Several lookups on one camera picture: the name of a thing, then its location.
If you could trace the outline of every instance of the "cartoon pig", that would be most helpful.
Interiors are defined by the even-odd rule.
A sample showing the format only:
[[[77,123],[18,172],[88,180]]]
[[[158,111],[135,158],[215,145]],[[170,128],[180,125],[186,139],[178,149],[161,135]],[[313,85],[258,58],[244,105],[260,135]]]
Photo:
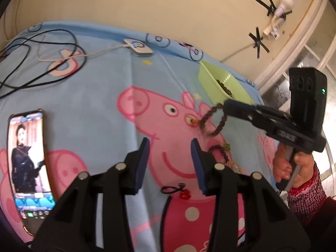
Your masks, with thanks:
[[[79,156],[68,150],[55,150],[47,153],[46,162],[50,164],[48,167],[48,175],[50,179],[55,181],[55,189],[53,190],[56,197],[60,197],[68,186],[81,171],[87,171],[85,163]],[[33,238],[23,228],[19,214],[13,200],[9,174],[7,170],[7,151],[0,150],[0,169],[3,177],[0,182],[0,205],[5,213],[9,223],[24,241],[31,241]]]
[[[182,103],[134,86],[123,91],[117,101],[118,110],[129,121],[134,122],[137,130],[151,140],[148,160],[150,171],[156,183],[162,188],[184,183],[185,188],[169,196],[161,217],[163,252],[196,252],[207,247],[215,207],[214,197],[202,195],[192,162],[190,144],[197,138],[202,150],[207,151],[213,145],[223,145],[221,134],[210,137],[192,124],[201,119],[211,108],[206,103],[199,104],[195,111],[195,102],[190,93],[182,93]],[[215,130],[207,121],[205,129]],[[224,159],[214,152],[218,162]],[[241,195],[239,203],[239,232],[242,237],[245,228],[244,206]],[[151,228],[157,217],[148,223],[131,230],[133,244],[136,234]]]
[[[264,150],[264,156],[267,165],[273,171],[273,159],[275,156],[275,143],[274,140],[266,135],[264,135],[262,132],[259,131],[258,140],[261,146]]]

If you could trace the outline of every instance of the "white polka dot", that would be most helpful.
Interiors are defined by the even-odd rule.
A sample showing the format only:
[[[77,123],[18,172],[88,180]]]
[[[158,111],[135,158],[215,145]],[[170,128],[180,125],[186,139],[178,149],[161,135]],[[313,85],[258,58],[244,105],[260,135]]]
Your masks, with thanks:
[[[176,248],[174,252],[197,252],[196,248],[190,244],[185,244],[183,246],[180,246],[179,248]]]
[[[240,218],[238,221],[238,230],[242,230],[245,226],[245,219],[244,218]]]
[[[198,219],[199,217],[199,210],[196,207],[189,207],[187,208],[187,210],[185,211],[185,218],[189,221],[189,222],[194,222]]]

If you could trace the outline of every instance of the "person on phone screen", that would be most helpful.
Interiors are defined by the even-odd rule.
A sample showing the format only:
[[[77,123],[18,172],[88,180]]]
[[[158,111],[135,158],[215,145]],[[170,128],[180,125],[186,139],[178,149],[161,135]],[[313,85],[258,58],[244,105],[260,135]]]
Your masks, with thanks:
[[[39,171],[44,165],[40,162],[35,168],[33,161],[28,155],[30,146],[26,143],[26,127],[20,124],[16,129],[16,145],[12,151],[12,181],[17,193],[35,193],[36,182]]]

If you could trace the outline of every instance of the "green plastic container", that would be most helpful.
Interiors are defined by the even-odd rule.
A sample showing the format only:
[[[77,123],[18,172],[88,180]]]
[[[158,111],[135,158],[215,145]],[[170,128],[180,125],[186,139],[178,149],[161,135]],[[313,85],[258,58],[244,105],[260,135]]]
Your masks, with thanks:
[[[253,104],[249,94],[228,71],[207,61],[201,61],[199,64],[198,80],[214,105],[224,103],[227,99]],[[224,92],[216,80],[231,91],[233,98]]]

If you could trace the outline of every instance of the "hand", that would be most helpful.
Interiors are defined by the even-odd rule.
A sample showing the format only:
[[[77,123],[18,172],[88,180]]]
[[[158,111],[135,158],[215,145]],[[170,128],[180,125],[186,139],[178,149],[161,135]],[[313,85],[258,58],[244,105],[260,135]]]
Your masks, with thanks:
[[[273,159],[273,174],[278,183],[282,179],[289,180],[293,171],[292,165],[285,159],[286,150],[286,145],[280,143]],[[293,188],[298,188],[313,177],[314,158],[312,155],[298,152],[294,156],[294,162],[302,166],[293,183]]]

